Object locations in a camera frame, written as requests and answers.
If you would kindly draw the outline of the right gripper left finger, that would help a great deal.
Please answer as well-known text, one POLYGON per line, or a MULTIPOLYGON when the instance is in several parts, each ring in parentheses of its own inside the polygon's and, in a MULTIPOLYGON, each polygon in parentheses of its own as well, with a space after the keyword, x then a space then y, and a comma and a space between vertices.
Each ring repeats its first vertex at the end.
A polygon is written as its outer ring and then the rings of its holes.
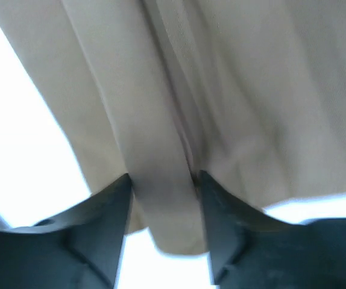
POLYGON ((0 288, 114 288, 131 194, 124 174, 34 226, 0 229, 0 288))

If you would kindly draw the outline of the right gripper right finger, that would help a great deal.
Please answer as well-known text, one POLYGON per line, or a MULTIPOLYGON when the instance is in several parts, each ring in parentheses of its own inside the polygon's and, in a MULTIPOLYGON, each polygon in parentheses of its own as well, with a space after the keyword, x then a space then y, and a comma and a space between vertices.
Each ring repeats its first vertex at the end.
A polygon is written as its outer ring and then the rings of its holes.
POLYGON ((346 288, 346 219, 283 222, 233 196, 206 171, 198 188, 219 288, 346 288))

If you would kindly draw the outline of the brown skirt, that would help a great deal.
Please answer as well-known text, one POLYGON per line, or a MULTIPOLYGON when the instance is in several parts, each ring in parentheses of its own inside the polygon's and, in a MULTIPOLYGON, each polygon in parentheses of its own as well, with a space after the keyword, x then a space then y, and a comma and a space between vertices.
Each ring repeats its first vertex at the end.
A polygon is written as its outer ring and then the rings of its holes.
POLYGON ((0 27, 163 252, 206 249, 200 170, 258 208, 346 192, 346 1, 0 1, 0 27))

